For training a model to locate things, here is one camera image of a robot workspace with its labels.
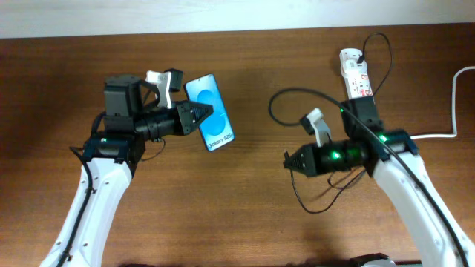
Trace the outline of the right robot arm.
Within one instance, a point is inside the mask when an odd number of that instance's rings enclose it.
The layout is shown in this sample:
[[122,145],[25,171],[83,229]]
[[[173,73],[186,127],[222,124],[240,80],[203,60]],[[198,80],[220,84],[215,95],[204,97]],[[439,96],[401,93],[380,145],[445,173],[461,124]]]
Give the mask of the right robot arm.
[[286,155],[306,177],[364,167],[396,208],[424,266],[473,266],[474,243],[436,191],[419,149],[404,130],[387,131],[372,97],[339,102],[344,141],[317,141]]

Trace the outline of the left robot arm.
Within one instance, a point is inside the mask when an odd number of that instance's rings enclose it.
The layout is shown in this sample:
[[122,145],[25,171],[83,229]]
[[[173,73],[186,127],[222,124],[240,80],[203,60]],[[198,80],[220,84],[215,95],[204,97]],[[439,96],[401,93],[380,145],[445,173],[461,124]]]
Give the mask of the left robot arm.
[[185,136],[213,114],[213,107],[189,100],[171,101],[183,74],[171,69],[165,82],[150,83],[130,74],[105,81],[105,111],[81,148],[78,189],[43,266],[100,266],[117,206],[143,159],[147,141]]

